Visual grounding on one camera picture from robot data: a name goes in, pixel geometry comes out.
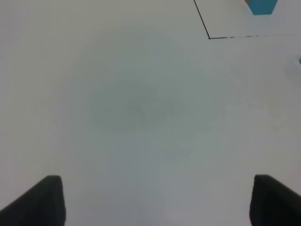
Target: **blue cube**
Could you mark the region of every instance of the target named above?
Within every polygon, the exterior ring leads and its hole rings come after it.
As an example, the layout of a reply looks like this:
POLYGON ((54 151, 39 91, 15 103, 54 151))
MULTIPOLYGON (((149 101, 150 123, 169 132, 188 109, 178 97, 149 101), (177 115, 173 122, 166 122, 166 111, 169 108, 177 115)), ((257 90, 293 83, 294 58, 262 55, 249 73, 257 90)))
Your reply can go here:
POLYGON ((253 15, 272 14, 277 0, 245 0, 253 15))

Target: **white surface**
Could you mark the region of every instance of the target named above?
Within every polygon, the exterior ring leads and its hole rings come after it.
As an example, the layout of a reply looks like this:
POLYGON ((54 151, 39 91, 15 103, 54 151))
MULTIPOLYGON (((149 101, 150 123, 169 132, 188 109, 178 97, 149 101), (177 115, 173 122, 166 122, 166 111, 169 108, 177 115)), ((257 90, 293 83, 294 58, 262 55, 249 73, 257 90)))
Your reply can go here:
POLYGON ((49 174, 68 226, 250 225, 256 173, 301 193, 299 37, 208 40, 193 1, 4 7, 0 207, 49 174))
POLYGON ((254 16, 245 0, 196 0, 211 38, 295 35, 301 31, 301 1, 278 0, 272 15, 254 16))

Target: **teal object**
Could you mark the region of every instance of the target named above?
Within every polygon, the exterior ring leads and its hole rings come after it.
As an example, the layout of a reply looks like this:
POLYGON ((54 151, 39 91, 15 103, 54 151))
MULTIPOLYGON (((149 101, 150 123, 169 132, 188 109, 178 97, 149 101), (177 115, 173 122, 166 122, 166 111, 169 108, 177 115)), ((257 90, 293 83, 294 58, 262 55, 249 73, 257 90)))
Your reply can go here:
POLYGON ((253 15, 270 15, 272 14, 277 0, 246 0, 253 15))

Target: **blue block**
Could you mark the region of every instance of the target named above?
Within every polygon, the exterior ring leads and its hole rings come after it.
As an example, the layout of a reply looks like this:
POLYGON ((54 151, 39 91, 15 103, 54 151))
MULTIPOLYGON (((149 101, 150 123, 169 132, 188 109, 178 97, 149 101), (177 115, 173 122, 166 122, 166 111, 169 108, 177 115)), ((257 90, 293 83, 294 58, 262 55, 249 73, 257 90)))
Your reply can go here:
POLYGON ((272 14, 277 0, 245 0, 253 15, 272 14))

